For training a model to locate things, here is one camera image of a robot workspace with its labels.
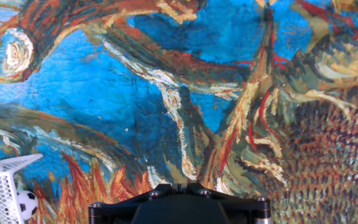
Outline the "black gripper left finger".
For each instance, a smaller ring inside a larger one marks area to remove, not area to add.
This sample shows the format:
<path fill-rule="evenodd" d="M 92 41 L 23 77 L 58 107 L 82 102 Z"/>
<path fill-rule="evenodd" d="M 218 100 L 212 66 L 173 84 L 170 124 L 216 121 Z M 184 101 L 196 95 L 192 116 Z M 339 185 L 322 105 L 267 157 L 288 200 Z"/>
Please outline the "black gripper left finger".
<path fill-rule="evenodd" d="M 133 217 L 145 202 L 177 193 L 179 184 L 158 184 L 156 188 L 119 203 L 94 202 L 88 206 L 89 224 L 114 223 L 116 217 Z"/>

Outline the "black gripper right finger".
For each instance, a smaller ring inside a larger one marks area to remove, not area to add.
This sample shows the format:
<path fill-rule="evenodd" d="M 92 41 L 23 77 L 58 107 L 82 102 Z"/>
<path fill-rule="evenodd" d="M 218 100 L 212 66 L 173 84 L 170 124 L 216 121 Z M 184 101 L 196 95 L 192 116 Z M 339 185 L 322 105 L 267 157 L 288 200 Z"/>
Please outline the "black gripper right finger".
<path fill-rule="evenodd" d="M 203 187 L 179 184 L 179 217 L 188 223 L 271 224 L 270 199 L 264 196 L 238 198 Z"/>

